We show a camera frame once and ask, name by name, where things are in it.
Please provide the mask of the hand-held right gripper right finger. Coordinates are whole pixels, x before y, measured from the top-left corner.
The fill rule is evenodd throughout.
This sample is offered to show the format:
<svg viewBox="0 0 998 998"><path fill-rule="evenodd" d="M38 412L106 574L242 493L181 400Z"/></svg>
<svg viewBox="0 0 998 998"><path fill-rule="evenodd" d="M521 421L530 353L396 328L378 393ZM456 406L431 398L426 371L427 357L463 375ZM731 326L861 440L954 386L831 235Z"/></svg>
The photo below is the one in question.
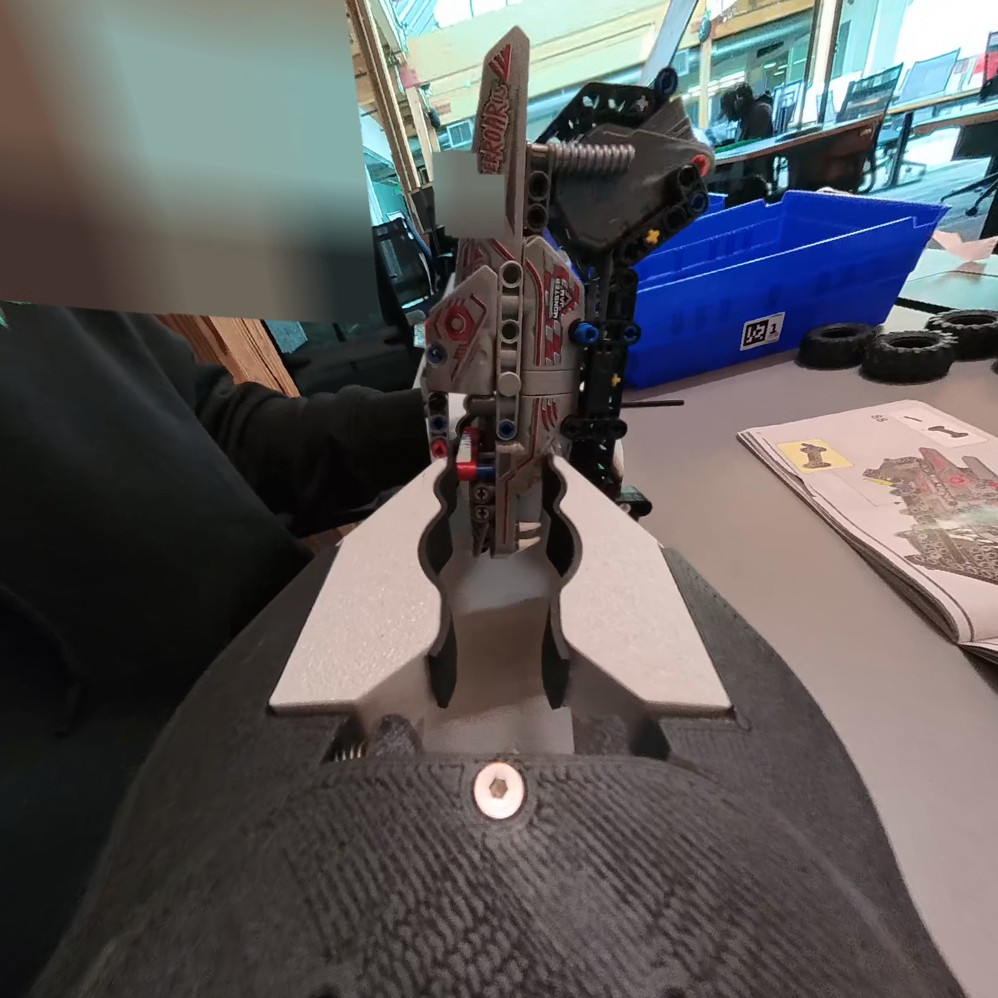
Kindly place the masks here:
<svg viewBox="0 0 998 998"><path fill-rule="evenodd" d="M547 460L556 580L544 691L579 717L724 717L730 696L655 538L561 456Z"/></svg>

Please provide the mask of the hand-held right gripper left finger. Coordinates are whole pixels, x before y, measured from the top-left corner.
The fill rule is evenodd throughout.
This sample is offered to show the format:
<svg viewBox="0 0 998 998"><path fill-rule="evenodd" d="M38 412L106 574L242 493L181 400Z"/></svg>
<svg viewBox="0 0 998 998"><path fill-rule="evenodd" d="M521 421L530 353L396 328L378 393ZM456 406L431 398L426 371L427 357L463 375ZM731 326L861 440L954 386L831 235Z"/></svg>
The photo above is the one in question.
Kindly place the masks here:
<svg viewBox="0 0 998 998"><path fill-rule="evenodd" d="M457 642L442 572L457 485L436 459L340 543L270 695L275 714L427 717L450 704Z"/></svg>

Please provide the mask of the grey red toy truck model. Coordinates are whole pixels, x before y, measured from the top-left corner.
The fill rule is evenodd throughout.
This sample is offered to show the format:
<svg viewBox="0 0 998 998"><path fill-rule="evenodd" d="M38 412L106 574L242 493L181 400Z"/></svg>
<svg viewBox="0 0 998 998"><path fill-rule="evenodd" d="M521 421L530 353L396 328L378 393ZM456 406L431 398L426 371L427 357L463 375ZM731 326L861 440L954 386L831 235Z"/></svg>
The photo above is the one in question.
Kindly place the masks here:
<svg viewBox="0 0 998 998"><path fill-rule="evenodd" d="M652 505L614 469L638 262L708 208L715 154L678 75L585 84L527 138L530 41L511 28L485 55L471 151L503 182L498 234L458 240L454 288L425 326L422 386L432 458L467 485L471 552L509 556L539 536L548 458L633 519Z"/></svg>

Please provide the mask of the person's left forearm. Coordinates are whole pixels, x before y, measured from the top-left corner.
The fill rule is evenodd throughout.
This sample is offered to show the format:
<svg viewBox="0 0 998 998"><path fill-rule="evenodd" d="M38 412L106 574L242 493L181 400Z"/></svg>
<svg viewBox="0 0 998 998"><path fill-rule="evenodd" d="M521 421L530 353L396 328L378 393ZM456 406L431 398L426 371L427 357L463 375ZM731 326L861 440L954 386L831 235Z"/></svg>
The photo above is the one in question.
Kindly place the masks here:
<svg viewBox="0 0 998 998"><path fill-rule="evenodd" d="M430 464L419 389L291 397L203 364L193 385L208 435L296 537L352 521Z"/></svg>

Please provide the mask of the white desk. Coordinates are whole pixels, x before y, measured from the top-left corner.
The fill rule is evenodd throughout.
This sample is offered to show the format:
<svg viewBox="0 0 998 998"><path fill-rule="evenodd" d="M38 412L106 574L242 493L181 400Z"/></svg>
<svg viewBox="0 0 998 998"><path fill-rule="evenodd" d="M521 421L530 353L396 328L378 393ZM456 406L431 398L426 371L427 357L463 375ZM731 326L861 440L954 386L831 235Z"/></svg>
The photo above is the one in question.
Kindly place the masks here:
<svg viewBox="0 0 998 998"><path fill-rule="evenodd" d="M966 996L817 703L667 564L732 708L576 755L388 725L314 792L336 892L286 996Z"/></svg>

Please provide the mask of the building instruction booklet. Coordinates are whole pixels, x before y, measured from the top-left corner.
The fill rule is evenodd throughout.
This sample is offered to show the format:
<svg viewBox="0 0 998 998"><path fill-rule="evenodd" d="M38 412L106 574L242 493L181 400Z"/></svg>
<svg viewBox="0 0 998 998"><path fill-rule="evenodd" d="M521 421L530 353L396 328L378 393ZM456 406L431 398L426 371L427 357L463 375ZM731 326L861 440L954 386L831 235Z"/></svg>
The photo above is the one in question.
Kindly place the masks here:
<svg viewBox="0 0 998 998"><path fill-rule="evenodd" d="M738 434L963 651L997 662L997 440L915 400Z"/></svg>

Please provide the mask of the person in black sweater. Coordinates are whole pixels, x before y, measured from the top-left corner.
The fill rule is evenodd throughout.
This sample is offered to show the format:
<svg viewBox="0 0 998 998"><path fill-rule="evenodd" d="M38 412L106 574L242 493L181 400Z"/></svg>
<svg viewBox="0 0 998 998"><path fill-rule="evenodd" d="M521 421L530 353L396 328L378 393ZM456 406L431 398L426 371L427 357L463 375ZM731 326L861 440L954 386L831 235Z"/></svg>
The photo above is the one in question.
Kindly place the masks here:
<svg viewBox="0 0 998 998"><path fill-rule="evenodd" d="M245 462L306 402L155 319L2 303L2 996L72 920L152 742L304 566Z"/></svg>

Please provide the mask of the wooden board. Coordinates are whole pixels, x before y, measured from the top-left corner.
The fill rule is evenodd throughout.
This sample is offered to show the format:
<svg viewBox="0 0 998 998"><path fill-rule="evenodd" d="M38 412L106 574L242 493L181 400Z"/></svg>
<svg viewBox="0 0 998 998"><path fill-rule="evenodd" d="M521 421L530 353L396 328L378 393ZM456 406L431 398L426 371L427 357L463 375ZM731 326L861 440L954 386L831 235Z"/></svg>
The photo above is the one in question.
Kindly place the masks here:
<svg viewBox="0 0 998 998"><path fill-rule="evenodd" d="M236 383L253 381L289 397L299 391L265 325L258 319L158 314L204 363L224 366Z"/></svg>

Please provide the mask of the black toy tire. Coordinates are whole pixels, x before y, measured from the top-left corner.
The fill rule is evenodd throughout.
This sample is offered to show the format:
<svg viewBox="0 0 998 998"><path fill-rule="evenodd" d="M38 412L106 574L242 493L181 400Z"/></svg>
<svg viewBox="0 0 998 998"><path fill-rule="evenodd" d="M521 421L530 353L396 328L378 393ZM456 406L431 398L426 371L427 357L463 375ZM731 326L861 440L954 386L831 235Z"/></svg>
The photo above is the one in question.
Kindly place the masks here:
<svg viewBox="0 0 998 998"><path fill-rule="evenodd" d="M875 381L892 384L942 379L956 360L957 340L940 331L890 331L875 334L859 369Z"/></svg>
<svg viewBox="0 0 998 998"><path fill-rule="evenodd" d="M927 331L953 341L956 360L979 360L997 356L997 312L988 309L949 310L929 318Z"/></svg>
<svg viewBox="0 0 998 998"><path fill-rule="evenodd" d="M807 331L799 344L797 362L808 369L836 370L861 365L882 326L835 322Z"/></svg>

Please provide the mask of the blue plastic bin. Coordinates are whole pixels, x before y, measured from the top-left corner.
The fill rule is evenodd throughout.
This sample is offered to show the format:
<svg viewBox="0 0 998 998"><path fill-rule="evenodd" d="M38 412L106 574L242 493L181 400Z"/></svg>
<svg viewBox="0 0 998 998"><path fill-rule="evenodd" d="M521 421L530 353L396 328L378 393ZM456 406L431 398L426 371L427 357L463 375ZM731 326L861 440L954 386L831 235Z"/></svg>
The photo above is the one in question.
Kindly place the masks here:
<svg viewBox="0 0 998 998"><path fill-rule="evenodd" d="M647 389L799 347L835 322L876 326L948 206L789 192L695 220L636 265L624 386Z"/></svg>

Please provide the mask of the pale paper sheet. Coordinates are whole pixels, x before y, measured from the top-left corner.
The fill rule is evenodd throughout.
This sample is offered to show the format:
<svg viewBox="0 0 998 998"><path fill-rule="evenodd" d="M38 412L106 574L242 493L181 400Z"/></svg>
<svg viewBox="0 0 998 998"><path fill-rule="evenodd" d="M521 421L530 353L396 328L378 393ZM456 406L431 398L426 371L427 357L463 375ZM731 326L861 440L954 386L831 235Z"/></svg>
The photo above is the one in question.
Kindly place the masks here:
<svg viewBox="0 0 998 998"><path fill-rule="evenodd" d="M960 260L961 265L978 264L994 255L997 235L985 239L964 242L957 232L935 230L931 238L943 252Z"/></svg>

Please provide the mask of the black office chair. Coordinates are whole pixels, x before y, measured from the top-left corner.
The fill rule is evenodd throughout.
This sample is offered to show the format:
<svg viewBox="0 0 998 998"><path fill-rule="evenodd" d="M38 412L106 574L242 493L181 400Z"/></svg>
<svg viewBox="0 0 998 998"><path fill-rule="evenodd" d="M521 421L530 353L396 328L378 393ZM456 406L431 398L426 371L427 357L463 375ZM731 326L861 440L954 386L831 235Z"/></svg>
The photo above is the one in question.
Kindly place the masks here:
<svg viewBox="0 0 998 998"><path fill-rule="evenodd" d="M902 72L903 64L899 63L849 84L842 106L836 113L835 125L843 126L856 121L867 123L846 130L841 136L844 165L842 174L833 183L839 190L860 193L864 181L875 179L880 130Z"/></svg>

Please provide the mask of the wooden frame post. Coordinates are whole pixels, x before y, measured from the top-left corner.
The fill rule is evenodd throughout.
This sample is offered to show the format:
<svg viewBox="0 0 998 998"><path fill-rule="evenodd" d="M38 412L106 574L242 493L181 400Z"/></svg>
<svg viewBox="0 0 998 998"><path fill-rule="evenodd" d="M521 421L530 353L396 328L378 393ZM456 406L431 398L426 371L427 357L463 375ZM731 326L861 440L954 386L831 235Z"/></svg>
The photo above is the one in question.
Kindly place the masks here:
<svg viewBox="0 0 998 998"><path fill-rule="evenodd" d="M419 234L425 235L418 208L428 198L432 155L439 143L426 87L408 55L398 5L344 3L358 105L380 125L408 214Z"/></svg>

